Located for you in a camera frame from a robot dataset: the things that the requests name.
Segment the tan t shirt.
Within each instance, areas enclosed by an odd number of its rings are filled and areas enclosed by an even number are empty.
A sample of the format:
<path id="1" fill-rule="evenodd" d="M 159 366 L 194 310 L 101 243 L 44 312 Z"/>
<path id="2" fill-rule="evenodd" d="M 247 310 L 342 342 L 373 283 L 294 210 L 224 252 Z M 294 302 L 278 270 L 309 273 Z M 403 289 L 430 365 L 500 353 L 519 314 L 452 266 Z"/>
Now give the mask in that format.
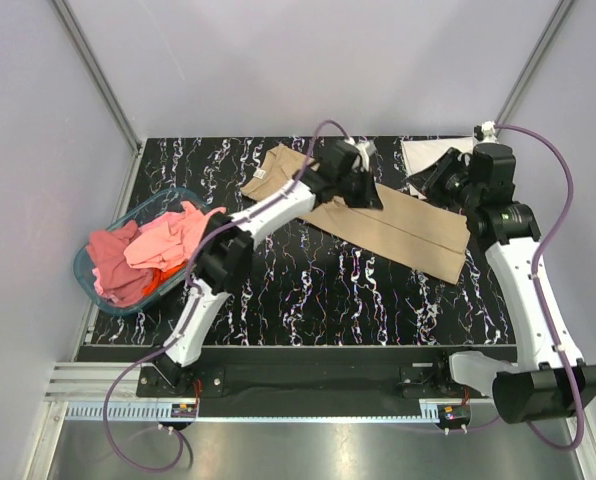
<path id="1" fill-rule="evenodd" d="M 466 218 L 382 184 L 381 210 L 350 208 L 335 197 L 300 218 L 352 245 L 455 284 L 466 260 Z"/>

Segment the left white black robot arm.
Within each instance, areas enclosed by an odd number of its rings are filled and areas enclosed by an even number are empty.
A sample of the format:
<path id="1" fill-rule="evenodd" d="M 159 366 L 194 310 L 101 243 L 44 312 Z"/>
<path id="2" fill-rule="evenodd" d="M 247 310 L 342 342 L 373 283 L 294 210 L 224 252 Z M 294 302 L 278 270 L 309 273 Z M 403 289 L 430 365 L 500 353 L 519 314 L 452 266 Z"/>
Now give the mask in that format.
<path id="1" fill-rule="evenodd" d="M 194 372 L 189 366 L 199 359 L 222 305 L 247 279 L 262 240 L 335 198 L 351 208 L 383 208 L 370 163 L 375 151 L 371 141 L 337 140 L 316 159 L 304 161 L 266 199 L 232 215 L 210 217 L 185 270 L 187 303 L 152 359 L 159 384 L 168 393 L 181 396 L 192 388 Z"/>

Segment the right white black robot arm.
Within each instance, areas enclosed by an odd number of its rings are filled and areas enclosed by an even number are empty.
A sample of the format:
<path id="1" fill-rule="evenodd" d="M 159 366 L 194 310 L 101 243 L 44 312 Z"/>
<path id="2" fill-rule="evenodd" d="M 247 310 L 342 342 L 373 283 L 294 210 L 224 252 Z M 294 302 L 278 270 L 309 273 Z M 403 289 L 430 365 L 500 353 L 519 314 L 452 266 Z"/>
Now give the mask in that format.
<path id="1" fill-rule="evenodd" d="M 432 371 L 444 396 L 469 387 L 491 398 L 509 424 L 568 418 L 596 396 L 596 365 L 568 333 L 543 261 L 549 239 L 532 209 L 515 200 L 516 158 L 497 139 L 498 124 L 474 129 L 470 152 L 451 147 L 411 184 L 437 206 L 456 208 L 493 271 L 516 339 L 514 365 L 467 350 Z"/>

